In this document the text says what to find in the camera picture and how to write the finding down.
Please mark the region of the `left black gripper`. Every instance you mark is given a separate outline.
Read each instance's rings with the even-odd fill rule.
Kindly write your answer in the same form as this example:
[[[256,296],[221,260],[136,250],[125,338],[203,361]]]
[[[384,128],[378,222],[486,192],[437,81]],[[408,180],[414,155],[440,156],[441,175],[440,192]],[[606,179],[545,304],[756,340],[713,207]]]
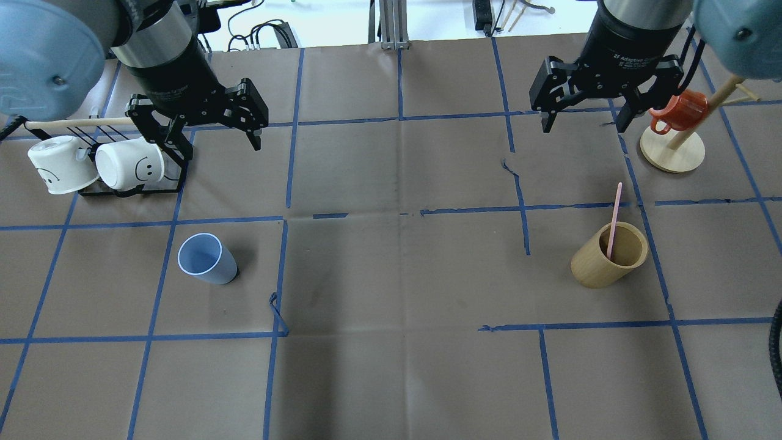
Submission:
[[[168,118],[162,126],[153,115],[137,115],[137,128],[175,163],[192,159],[192,144],[182,133],[185,125],[220,123],[243,131],[255,151],[269,125],[269,108],[249,78],[233,87],[218,81],[196,41],[176,58],[155,67],[129,67],[155,109]]]

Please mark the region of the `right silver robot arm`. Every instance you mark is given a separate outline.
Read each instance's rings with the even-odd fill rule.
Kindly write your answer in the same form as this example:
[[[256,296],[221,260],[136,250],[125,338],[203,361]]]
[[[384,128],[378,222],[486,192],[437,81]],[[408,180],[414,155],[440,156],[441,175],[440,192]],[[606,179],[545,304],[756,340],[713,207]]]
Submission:
[[[532,109],[550,133],[557,114],[592,98],[624,98],[615,119],[623,133],[634,117],[661,109],[692,80],[687,48],[668,48],[690,20],[723,67],[747,79],[781,75],[779,1],[598,1],[583,49],[574,62],[548,56],[530,87]]]

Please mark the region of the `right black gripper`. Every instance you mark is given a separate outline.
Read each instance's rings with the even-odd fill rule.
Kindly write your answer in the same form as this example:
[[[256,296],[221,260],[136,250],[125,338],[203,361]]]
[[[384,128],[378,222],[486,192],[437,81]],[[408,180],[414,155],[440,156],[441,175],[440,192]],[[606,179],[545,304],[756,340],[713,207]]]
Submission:
[[[533,80],[530,103],[543,133],[550,133],[559,112],[589,98],[625,98],[617,133],[648,109],[667,105],[684,75],[679,56],[667,54],[681,27],[639,28],[597,12],[578,58],[548,56]]]

